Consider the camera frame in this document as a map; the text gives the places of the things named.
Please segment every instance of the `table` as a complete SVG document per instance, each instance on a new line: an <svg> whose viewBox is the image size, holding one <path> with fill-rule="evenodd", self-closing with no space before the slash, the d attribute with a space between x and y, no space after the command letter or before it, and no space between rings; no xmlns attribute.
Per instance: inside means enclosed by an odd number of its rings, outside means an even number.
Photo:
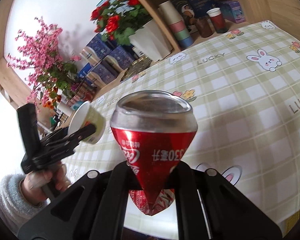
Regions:
<svg viewBox="0 0 300 240"><path fill-rule="evenodd" d="M277 223L294 214L300 209L300 42L274 24L264 27L256 23L200 43L94 101L106 131L96 145L81 143L66 159L68 175L77 170L71 179L124 161L109 127L120 98L164 90L187 99L198 122L183 161L217 169ZM178 239L175 210L173 204L149 217L129 199L124 225Z"/></svg>

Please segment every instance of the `soda can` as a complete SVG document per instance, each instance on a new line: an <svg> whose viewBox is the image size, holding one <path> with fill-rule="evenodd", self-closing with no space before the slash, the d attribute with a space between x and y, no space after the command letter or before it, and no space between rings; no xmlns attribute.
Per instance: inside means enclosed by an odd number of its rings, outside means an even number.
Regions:
<svg viewBox="0 0 300 240"><path fill-rule="evenodd" d="M192 106L167 92L140 91L117 102L110 126L152 209L197 132Z"/></svg>

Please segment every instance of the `green paper cup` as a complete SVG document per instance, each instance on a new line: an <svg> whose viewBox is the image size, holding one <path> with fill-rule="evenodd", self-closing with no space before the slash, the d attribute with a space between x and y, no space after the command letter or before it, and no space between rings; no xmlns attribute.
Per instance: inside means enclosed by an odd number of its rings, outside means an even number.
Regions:
<svg viewBox="0 0 300 240"><path fill-rule="evenodd" d="M95 125L96 132L82 141L90 144L96 144L105 131L106 120L91 106L89 101L86 101L75 112L69 125L68 135L73 134L90 123Z"/></svg>

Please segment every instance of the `sleeve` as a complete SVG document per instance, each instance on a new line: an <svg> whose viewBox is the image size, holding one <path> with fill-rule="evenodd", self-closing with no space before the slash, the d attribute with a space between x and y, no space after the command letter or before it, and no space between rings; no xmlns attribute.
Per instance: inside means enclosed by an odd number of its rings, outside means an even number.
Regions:
<svg viewBox="0 0 300 240"><path fill-rule="evenodd" d="M28 203L20 191L24 175L7 175L0 182L0 217L6 226L16 234L19 228L39 213L44 206L35 207Z"/></svg>

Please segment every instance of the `green and white plaid tablecloth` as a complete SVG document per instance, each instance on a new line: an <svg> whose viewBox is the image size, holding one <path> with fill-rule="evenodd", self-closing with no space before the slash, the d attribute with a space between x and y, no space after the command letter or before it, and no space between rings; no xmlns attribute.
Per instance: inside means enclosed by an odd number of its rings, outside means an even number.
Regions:
<svg viewBox="0 0 300 240"><path fill-rule="evenodd" d="M96 145L81 143L65 160L68 174L77 169L72 180L124 160L109 119L120 98L141 90L174 93L192 105L199 128L182 159L192 168L224 173L275 222L300 209L300 41L271 23L252 24L121 83L93 102L106 131ZM149 217L128 202L125 226L133 230L177 239L176 221L174 204Z"/></svg>

